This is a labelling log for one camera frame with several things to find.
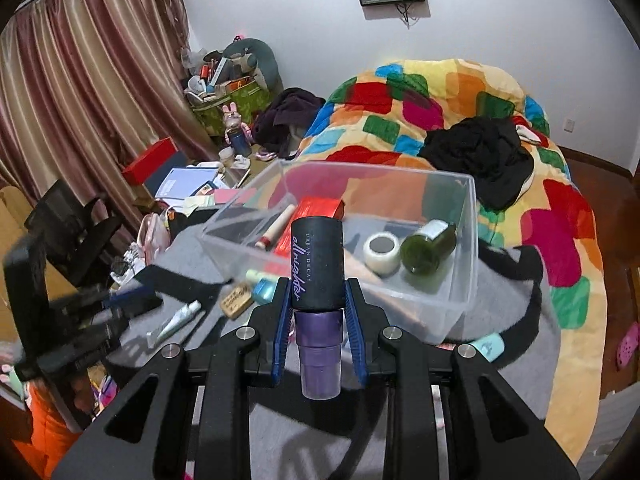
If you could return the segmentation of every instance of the multicolored comforter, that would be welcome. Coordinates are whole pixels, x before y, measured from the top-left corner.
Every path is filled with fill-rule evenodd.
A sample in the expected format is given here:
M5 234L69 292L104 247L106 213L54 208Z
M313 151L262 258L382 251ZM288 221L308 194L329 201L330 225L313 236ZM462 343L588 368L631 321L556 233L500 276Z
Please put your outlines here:
M300 145L300 159L433 169L416 156L428 131L473 116L511 117L540 140L523 142L534 159L530 189L505 211L478 204L478 231L496 246L535 245L545 261L563 329L546 426L576 462L598 409L607 300L591 207L534 99L503 70L474 62L381 66L329 97Z

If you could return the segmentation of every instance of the transparent plastic bin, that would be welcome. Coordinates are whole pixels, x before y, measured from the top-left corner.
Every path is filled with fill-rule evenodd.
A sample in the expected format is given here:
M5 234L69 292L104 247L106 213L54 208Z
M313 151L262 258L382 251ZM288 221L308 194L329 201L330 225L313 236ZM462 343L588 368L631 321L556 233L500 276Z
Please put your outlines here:
M443 171L373 164L277 161L204 224L200 242L226 279L243 280L249 269L290 276L288 258L254 244L278 215L306 196L345 203L345 274L360 281L368 303L389 321L432 344L442 342L474 305L478 284L478 231L473 178ZM457 245L440 269L417 279L401 265L380 278L363 263L369 235L390 231L401 241L431 219L457 226Z

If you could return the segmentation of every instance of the pink slipper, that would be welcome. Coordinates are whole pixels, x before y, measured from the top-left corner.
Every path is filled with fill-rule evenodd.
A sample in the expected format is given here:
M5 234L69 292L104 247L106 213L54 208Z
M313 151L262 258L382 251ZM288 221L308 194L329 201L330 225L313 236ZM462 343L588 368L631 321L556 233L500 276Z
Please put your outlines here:
M640 344L638 339L639 336L640 329L638 328L638 323L633 323L618 345L618 355L616 359L618 363L618 370L622 370L622 368L627 366L631 361L636 348L638 348L638 345Z

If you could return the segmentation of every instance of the silver screw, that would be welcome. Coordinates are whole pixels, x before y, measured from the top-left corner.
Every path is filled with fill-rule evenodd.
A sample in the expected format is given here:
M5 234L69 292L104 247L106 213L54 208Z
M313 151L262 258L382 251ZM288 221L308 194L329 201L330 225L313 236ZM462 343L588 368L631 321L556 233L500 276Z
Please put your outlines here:
M180 353L180 345L177 345L176 343L169 343L162 347L160 353L165 359L173 359Z
M467 359L474 357L476 355L476 348L471 345L460 345L458 347L458 353L462 355L462 357L466 357Z
M387 339L400 339L402 337L402 330L400 330L397 326L388 326L382 331L382 335Z
M236 337L238 339L251 339L255 335L255 329L250 326L241 326L236 330Z

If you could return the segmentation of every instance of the pink bunny toy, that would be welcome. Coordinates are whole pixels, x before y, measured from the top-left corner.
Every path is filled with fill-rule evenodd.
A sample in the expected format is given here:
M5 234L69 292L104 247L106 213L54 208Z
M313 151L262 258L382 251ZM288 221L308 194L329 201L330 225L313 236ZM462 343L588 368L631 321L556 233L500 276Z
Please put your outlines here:
M229 103L229 106L223 105L222 111L224 112L224 117L222 119L223 123L225 123L225 140L227 144L231 144L229 142L228 133L242 128L244 132L244 136L246 140L249 142L249 145L254 143L254 138L251 136L251 128L246 125L246 123L242 122L242 116L238 113L238 108L236 107L236 103Z

